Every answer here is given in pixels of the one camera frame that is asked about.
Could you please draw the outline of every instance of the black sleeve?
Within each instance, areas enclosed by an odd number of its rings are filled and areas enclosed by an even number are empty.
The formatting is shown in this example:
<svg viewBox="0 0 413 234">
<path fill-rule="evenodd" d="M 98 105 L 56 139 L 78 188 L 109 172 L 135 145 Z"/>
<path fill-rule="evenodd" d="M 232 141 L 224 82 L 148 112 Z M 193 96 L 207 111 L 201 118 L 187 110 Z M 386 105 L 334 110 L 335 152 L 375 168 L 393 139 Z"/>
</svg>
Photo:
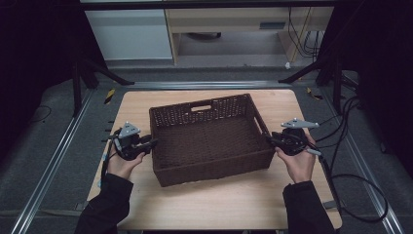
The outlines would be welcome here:
<svg viewBox="0 0 413 234">
<path fill-rule="evenodd" d="M 283 191 L 289 234 L 332 234 L 334 227 L 311 181 L 289 184 Z"/>
<path fill-rule="evenodd" d="M 108 174 L 101 184 L 99 195 L 90 200 L 82 211 L 75 234 L 117 233 L 117 224 L 128 216 L 133 184 Z"/>
</svg>

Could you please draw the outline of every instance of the metal rail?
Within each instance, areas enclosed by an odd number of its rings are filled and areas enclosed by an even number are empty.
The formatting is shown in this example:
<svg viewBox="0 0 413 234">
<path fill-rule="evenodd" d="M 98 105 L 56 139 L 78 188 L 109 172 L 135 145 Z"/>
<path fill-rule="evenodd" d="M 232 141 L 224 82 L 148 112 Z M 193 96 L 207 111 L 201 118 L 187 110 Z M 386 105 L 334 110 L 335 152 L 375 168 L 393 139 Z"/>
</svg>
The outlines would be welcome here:
<svg viewBox="0 0 413 234">
<path fill-rule="evenodd" d="M 323 92 L 323 95 L 325 97 L 328 96 L 326 91 L 322 90 L 322 92 Z M 327 98 L 328 107 L 334 113 L 335 108 L 333 107 L 333 105 L 331 104 L 331 102 L 329 100 L 330 100 L 330 98 Z M 335 120 L 336 120 L 337 125 L 339 125 L 340 122 L 337 119 L 335 119 Z M 369 181 L 371 181 L 377 187 L 380 188 L 380 185 L 379 185 L 379 182 L 378 182 L 376 176 L 373 174 L 373 172 L 371 171 L 371 169 L 368 166 L 367 162 L 364 160 L 364 157 L 362 156 L 362 153 L 358 149 L 356 141 L 355 141 L 355 139 L 353 138 L 353 136 L 350 132 L 348 133 L 348 135 L 345 139 L 345 143 L 346 143 L 347 148 L 350 151 L 350 155 L 351 155 L 351 157 L 353 159 L 353 162 L 355 163 L 356 169 L 360 173 L 360 175 L 363 176 L 364 178 L 368 179 Z M 365 188 L 367 190 L 368 195 L 370 196 L 370 199 L 371 199 L 377 213 L 379 215 L 383 214 L 384 210 L 385 210 L 385 204 L 384 204 L 384 201 L 383 201 L 382 196 L 380 195 L 380 193 L 377 190 L 375 190 L 372 186 L 365 185 Z M 405 233 L 390 204 L 389 204 L 388 214 L 383 219 L 383 225 L 385 226 L 385 228 L 386 228 L 386 230 L 389 234 L 404 234 Z"/>
<path fill-rule="evenodd" d="M 89 106 L 91 97 L 94 93 L 94 90 L 88 90 L 84 97 L 83 108 L 80 110 L 77 117 L 74 117 L 70 122 L 66 132 L 64 133 L 60 143 L 57 146 L 57 149 L 48 165 L 44 171 L 42 177 L 40 178 L 36 188 L 34 189 L 29 201 L 24 206 L 24 209 L 19 214 L 18 219 L 13 227 L 12 234 L 25 233 L 35 217 L 37 211 L 39 210 L 40 204 L 43 201 L 43 198 L 46 195 L 46 192 L 49 189 L 50 184 L 52 183 L 57 169 L 66 153 L 68 146 L 72 138 L 74 137 L 80 122 Z"/>
</svg>

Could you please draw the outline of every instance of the white cabinet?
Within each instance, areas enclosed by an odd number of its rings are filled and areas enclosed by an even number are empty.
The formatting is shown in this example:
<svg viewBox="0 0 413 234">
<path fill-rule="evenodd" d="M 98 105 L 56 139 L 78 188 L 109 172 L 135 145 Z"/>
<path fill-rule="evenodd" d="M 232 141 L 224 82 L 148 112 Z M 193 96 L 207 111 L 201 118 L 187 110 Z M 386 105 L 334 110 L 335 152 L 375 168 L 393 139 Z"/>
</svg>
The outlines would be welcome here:
<svg viewBox="0 0 413 234">
<path fill-rule="evenodd" d="M 92 2 L 136 0 L 82 0 Z M 170 59 L 171 51 L 164 10 L 86 11 L 104 59 L 131 61 Z"/>
</svg>

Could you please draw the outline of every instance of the gray floor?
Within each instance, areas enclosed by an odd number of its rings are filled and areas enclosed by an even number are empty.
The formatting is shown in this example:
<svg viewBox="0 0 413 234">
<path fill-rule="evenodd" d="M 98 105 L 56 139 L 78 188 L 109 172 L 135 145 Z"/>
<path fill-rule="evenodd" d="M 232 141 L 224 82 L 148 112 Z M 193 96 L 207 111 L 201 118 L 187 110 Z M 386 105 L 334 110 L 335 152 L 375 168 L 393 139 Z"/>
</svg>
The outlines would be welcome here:
<svg viewBox="0 0 413 234">
<path fill-rule="evenodd" d="M 195 43 L 191 38 L 183 42 Z M 136 81 L 138 83 L 149 82 L 145 89 L 157 90 L 157 84 L 167 82 L 180 82 L 176 89 L 190 89 L 188 82 L 209 82 L 211 89 L 219 89 L 213 86 L 213 82 L 248 82 L 266 81 L 271 89 L 291 89 L 297 96 L 304 117 L 308 121 L 322 123 L 324 120 L 334 116 L 329 103 L 330 87 L 319 88 L 315 84 L 317 72 L 303 77 L 292 86 L 277 86 L 277 80 L 288 77 L 296 72 L 308 60 L 300 59 L 293 65 L 292 69 L 286 70 L 283 66 L 286 58 L 282 58 L 280 48 L 274 48 L 274 54 L 269 53 L 260 57 L 259 53 L 250 48 L 245 53 L 237 52 L 237 55 L 216 55 L 223 59 L 209 58 L 207 55 L 196 56 L 195 51 L 202 53 L 202 48 L 191 45 L 194 49 L 187 52 L 182 51 L 181 64 L 175 67 L 151 67 L 146 69 L 114 69 L 120 76 Z M 230 63 L 245 57 L 243 64 Z M 271 58 L 272 65 L 266 63 Z M 202 60 L 213 61 L 205 65 Z M 104 148 L 103 139 L 108 137 L 106 130 L 112 128 L 109 121 L 114 120 L 122 101 L 122 96 L 128 91 L 138 91 L 142 88 L 126 88 L 113 83 L 111 80 L 99 75 L 99 86 L 96 90 L 83 90 L 83 96 L 91 95 L 91 102 L 84 117 L 81 119 L 79 128 L 74 138 L 71 139 L 62 161 L 58 164 L 55 176 L 41 200 L 39 211 L 72 211 L 77 203 L 83 202 L 89 193 L 93 182 L 96 167 L 100 161 Z M 309 96 L 306 88 L 310 87 L 314 95 L 321 95 L 324 99 L 315 99 Z M 116 92 L 109 104 L 103 104 L 109 89 L 115 88 Z M 354 95 L 354 92 L 343 88 L 345 99 Z M 51 114 L 44 120 L 33 122 L 21 140 L 14 146 L 14 150 L 8 155 L 8 161 L 0 168 L 0 233 L 10 233 L 20 211 L 30 199 L 36 189 L 43 172 L 48 167 L 59 141 L 64 135 L 66 128 L 72 120 L 73 111 L 72 85 L 70 81 L 49 88 L 43 95 L 42 106 L 51 108 Z M 39 107 L 33 120 L 39 120 L 47 116 L 49 108 Z M 335 120 L 322 124 L 319 129 L 312 130 L 314 138 L 320 138 L 332 132 L 337 127 Z M 383 189 L 397 220 L 404 232 L 388 232 L 384 223 L 361 222 L 346 213 L 343 213 L 343 227 L 341 233 L 413 233 L 413 182 L 404 168 L 399 164 L 396 157 L 384 154 L 380 150 L 380 140 L 376 137 L 371 127 L 370 120 L 366 117 L 364 110 L 355 108 L 349 118 L 349 136 L 357 145 L 362 158 L 371 169 L 377 179 L 378 185 Z M 319 146 L 334 144 L 338 136 L 320 142 Z M 334 153 L 333 147 L 322 150 L 328 162 Z M 338 150 L 338 157 L 334 166 L 335 174 L 357 174 L 359 170 L 357 161 L 352 156 L 353 151 L 349 145 L 343 143 Z M 354 179 L 338 178 L 334 180 L 339 197 L 347 206 L 347 209 L 364 218 L 377 217 L 377 211 L 367 192 L 366 186 Z M 39 212 L 33 220 L 26 233 L 73 233 L 76 226 L 76 216 L 58 216 Z"/>
</svg>

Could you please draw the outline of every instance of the basket handle hole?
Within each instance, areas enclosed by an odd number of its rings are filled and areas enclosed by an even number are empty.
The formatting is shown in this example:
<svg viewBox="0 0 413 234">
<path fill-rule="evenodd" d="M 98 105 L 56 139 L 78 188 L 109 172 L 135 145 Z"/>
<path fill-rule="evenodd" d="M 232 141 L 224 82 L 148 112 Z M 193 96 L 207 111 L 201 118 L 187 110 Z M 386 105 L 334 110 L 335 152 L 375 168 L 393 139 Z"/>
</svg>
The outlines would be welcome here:
<svg viewBox="0 0 413 234">
<path fill-rule="evenodd" d="M 195 106 L 191 108 L 192 112 L 202 111 L 202 110 L 211 110 L 211 105 L 202 105 L 202 106 Z"/>
</svg>

